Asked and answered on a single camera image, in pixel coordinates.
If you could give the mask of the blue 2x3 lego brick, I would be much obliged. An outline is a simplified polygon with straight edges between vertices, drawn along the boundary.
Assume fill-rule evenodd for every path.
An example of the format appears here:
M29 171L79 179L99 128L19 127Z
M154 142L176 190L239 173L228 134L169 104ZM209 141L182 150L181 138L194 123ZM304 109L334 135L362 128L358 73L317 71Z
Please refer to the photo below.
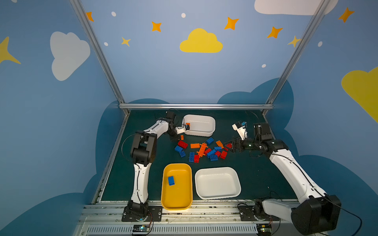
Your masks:
M177 151L177 152L182 152L182 151L183 151L183 148L180 147L180 146L176 146L176 147L175 147L175 151Z

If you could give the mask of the red cube brick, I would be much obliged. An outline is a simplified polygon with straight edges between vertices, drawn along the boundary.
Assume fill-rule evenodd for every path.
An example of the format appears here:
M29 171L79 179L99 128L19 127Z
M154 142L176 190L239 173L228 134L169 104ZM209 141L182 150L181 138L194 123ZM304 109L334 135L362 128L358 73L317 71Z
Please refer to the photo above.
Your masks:
M194 163L199 163L199 159L200 159L199 155L195 155Z

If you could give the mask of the red 2x4 lego brick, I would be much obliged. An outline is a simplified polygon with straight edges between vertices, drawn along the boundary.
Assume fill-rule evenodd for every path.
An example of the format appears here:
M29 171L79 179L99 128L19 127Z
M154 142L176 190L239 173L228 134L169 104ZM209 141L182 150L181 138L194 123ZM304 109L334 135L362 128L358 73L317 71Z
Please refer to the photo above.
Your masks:
M178 142L178 146L181 147L181 148L183 148L183 149L186 149L188 147L188 144L185 143L185 142L183 142L183 141L179 141Z

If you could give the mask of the blue 2x4 brick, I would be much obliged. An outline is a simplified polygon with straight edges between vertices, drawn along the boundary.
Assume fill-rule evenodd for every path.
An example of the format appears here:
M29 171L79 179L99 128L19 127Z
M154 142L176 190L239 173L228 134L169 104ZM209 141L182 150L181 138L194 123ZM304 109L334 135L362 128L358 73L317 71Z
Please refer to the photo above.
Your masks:
M189 153L189 162L190 163L194 163L195 161L195 153L194 152L190 152Z

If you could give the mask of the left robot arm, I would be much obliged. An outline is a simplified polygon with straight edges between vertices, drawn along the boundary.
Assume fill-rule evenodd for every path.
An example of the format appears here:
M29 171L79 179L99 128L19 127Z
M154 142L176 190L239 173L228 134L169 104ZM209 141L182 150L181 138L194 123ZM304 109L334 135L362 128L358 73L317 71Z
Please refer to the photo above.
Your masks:
M168 134L172 140L177 140L181 133L190 130L189 124L175 125L176 114L166 112L164 118L144 131L135 133L130 156L134 166L134 184L132 197L127 209L133 213L147 215L149 172L157 153L157 141L163 134Z

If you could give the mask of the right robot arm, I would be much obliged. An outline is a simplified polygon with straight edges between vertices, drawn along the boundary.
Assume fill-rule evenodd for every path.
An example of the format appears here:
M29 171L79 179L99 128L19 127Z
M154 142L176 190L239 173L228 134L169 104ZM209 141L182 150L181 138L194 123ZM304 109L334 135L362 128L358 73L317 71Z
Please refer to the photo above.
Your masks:
M257 220L275 216L290 222L302 235L312 235L335 230L339 220L341 201L328 195L298 164L288 146L271 133L269 124L254 124L254 135L248 136L246 122L237 122L232 128L239 137L229 142L232 152L259 151L282 173L293 189L298 202L277 199L258 200L253 213Z

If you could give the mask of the red sloped brick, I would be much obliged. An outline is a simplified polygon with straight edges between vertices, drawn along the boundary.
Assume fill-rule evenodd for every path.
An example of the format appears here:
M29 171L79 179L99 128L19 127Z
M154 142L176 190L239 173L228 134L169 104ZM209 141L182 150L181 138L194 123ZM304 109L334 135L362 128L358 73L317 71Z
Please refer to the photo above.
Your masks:
M220 155L220 158L221 159L226 159L226 157L227 157L227 151L222 151L222 153L221 153L221 155Z

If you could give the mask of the blue 2x2 open brick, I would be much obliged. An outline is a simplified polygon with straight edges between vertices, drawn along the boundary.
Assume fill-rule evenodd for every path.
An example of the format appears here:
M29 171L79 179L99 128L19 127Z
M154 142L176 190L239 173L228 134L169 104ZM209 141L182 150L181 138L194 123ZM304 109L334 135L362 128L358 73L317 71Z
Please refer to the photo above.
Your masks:
M218 159L217 155L210 155L210 161L218 161Z

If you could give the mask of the blue 2x3 brick far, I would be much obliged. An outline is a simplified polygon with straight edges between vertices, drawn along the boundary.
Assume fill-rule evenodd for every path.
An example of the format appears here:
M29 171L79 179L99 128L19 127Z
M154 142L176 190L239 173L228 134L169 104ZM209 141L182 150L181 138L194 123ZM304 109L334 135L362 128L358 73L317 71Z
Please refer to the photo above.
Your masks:
M214 142L214 139L212 137L210 137L209 139L206 140L206 143L208 145L212 144Z

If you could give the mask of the orange lego chassis piece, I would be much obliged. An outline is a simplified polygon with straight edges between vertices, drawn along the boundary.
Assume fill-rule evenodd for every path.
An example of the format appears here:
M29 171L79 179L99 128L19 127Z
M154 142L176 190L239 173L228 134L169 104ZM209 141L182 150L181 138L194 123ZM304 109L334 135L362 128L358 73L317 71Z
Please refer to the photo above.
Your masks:
M201 145L200 145L200 149L199 149L199 151L197 152L197 155L199 156L199 157L203 157L205 154L205 151L206 151L206 149L208 148L208 146L207 146L207 144L206 143L202 143Z

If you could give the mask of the yellow plastic bin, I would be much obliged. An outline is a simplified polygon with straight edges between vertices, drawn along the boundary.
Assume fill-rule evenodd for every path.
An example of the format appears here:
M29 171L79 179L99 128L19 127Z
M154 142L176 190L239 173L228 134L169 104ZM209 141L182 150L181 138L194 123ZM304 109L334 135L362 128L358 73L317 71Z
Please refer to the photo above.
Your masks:
M173 176L175 185L169 186L168 177ZM193 203L192 169L186 163L173 163L164 168L162 177L161 204L166 210L186 210Z

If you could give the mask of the right circuit board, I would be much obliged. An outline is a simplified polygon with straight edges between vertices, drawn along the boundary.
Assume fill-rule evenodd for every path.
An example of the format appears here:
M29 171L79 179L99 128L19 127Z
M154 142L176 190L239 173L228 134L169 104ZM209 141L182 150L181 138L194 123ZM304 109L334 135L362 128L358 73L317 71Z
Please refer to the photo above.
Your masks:
M271 236L272 235L272 226L269 224L258 224L257 236Z

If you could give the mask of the circuit board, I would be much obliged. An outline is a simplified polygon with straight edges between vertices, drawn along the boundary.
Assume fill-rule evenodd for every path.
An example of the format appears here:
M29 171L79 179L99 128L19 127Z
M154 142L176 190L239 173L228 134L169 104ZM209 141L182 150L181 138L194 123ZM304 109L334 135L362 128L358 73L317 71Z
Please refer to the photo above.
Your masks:
M257 236L271 236L272 235L272 226L269 224L258 224Z
M150 232L148 225L133 225L132 235L147 235Z

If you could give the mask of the left circuit board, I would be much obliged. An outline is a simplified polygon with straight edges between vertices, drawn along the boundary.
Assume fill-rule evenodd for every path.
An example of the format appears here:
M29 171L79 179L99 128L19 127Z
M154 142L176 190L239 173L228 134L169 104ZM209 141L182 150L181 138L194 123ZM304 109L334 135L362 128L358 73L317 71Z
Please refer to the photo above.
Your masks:
M133 225L132 235L147 235L150 232L148 225Z

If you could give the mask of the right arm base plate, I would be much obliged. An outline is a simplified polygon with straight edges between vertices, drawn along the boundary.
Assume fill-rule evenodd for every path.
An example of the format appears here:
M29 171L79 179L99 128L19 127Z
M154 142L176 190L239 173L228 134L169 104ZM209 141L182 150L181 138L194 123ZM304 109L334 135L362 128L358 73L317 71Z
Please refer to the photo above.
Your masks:
M280 221L278 217L266 214L261 204L252 206L239 203L237 208L241 221Z

